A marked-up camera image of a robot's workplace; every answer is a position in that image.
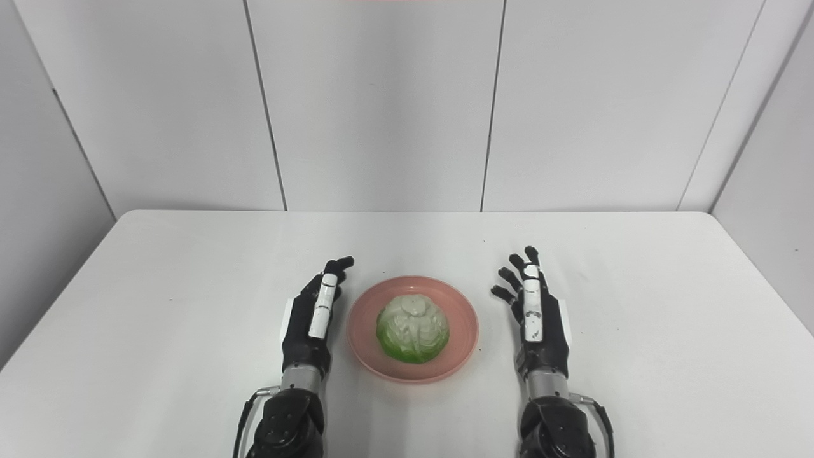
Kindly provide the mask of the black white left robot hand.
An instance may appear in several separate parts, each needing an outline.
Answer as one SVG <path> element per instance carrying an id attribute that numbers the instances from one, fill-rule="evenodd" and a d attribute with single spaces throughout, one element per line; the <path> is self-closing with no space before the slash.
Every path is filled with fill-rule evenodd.
<path id="1" fill-rule="evenodd" d="M 293 300 L 287 333 L 282 342 L 282 370 L 303 365 L 316 368 L 325 377 L 331 367 L 331 352 L 326 337 L 310 337 L 308 331 L 313 319 L 315 304 L 325 274 L 337 277 L 334 300 L 342 294 L 341 284 L 347 278 L 346 270 L 354 266 L 351 256 L 331 259 L 324 270 L 314 276 Z"/>

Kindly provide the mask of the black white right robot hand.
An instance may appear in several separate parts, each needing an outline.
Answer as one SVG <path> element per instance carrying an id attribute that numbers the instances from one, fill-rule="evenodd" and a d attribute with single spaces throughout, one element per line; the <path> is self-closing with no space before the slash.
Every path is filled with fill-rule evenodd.
<path id="1" fill-rule="evenodd" d="M 501 285 L 494 285 L 490 292 L 501 299 L 511 309 L 514 320 L 520 329 L 520 350 L 515 360 L 515 366 L 521 377 L 526 377 L 530 371 L 549 370 L 568 377 L 569 345 L 562 322 L 560 303 L 552 293 L 546 282 L 546 276 L 541 269 L 540 253 L 533 246 L 524 249 L 525 257 L 518 253 L 509 255 L 509 263 L 515 268 L 514 272 L 507 267 L 498 270 L 501 279 L 509 284 L 509 289 Z M 525 298 L 523 281 L 538 279 L 540 284 L 542 337 L 540 341 L 533 341 L 526 336 L 525 324 Z"/>

